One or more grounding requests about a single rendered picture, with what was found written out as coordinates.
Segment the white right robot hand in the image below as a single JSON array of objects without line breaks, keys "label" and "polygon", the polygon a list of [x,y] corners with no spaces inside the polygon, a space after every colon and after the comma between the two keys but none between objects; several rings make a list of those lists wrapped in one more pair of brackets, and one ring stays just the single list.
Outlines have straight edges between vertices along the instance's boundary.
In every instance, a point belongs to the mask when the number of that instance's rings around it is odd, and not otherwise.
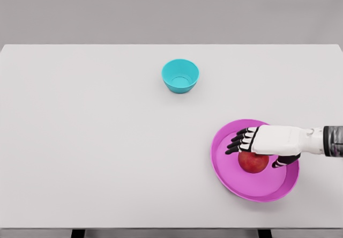
[{"label": "white right robot hand", "polygon": [[290,165],[302,153],[306,130],[298,127],[280,125],[261,125],[248,127],[236,133],[227,146],[226,155],[232,153],[255,153],[258,155],[277,155],[273,168]]}]

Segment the red apple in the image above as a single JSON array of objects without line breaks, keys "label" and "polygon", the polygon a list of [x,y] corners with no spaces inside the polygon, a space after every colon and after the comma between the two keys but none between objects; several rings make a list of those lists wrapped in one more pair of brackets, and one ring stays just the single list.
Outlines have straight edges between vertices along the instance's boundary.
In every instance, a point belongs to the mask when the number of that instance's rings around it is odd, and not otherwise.
[{"label": "red apple", "polygon": [[238,154],[238,164],[247,173],[260,173],[267,167],[268,163],[268,155],[259,155],[252,152],[240,152]]}]

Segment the pink plate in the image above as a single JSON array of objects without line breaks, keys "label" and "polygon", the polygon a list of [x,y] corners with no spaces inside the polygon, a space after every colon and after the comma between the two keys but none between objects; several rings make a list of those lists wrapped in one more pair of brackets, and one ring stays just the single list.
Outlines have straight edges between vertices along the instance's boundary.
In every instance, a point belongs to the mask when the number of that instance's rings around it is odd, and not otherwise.
[{"label": "pink plate", "polygon": [[210,157],[214,172],[222,185],[235,195],[254,202],[272,202],[289,194],[300,175],[300,162],[273,168],[277,156],[270,157],[269,164],[260,173],[247,173],[237,159],[237,153],[226,155],[226,146],[236,133],[246,127],[258,127],[265,122],[252,119],[234,120],[225,124],[215,134]]}]

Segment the blue bowl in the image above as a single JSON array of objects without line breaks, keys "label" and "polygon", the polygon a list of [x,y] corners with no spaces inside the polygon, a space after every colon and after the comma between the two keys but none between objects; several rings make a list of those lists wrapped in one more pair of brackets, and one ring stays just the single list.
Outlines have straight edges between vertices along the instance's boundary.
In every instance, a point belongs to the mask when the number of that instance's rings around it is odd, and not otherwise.
[{"label": "blue bowl", "polygon": [[186,59],[174,59],[163,66],[161,76],[171,92],[183,94],[193,89],[200,72],[193,62]]}]

